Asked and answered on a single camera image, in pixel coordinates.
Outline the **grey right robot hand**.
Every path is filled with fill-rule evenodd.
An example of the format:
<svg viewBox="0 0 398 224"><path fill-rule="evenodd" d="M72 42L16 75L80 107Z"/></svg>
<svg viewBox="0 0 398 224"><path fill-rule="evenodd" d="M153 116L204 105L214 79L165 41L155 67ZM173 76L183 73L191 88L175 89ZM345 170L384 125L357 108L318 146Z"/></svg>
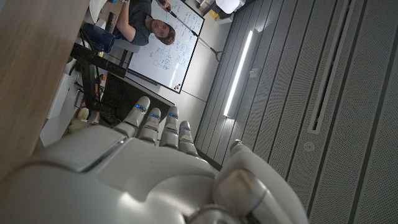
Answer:
<svg viewBox="0 0 398 224"><path fill-rule="evenodd" d="M307 223L301 201L235 141L215 169L190 125L143 96L117 126L94 125L33 154L1 181L2 223Z"/></svg>

